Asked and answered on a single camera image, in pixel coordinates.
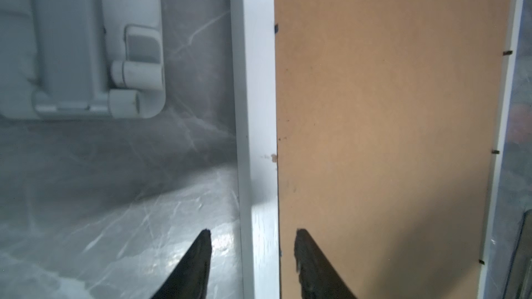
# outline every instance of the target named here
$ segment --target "white wooden frame edge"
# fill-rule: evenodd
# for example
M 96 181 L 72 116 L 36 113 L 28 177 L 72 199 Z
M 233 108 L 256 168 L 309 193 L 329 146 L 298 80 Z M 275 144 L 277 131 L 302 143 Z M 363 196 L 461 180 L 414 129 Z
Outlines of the white wooden frame edge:
M 492 155 L 477 299 L 483 299 L 510 108 L 523 0 L 511 0 Z M 274 0 L 231 0 L 245 299 L 280 297 Z
M 517 41 L 519 29 L 521 27 L 521 13 L 523 10 L 523 0 L 511 0 L 508 15 L 508 25 L 506 31 L 505 51 L 513 51 L 513 54 L 503 57 L 501 89 L 499 92 L 499 102 L 497 109 L 497 122 L 495 124 L 495 134 L 493 150 L 499 151 L 492 154 L 490 165 L 488 194 L 486 198 L 486 209 L 484 216 L 484 234 L 480 247 L 480 279 L 478 284 L 477 299 L 484 299 L 486 290 L 486 278 L 489 270 L 491 240 L 493 233 L 493 223 L 495 220 L 495 207 L 497 203 L 497 193 L 501 178 L 502 157 L 504 151 L 504 141 L 508 125 L 508 113 L 510 110 L 510 96 L 512 93 L 513 72 L 515 70 L 515 57 L 517 51 Z

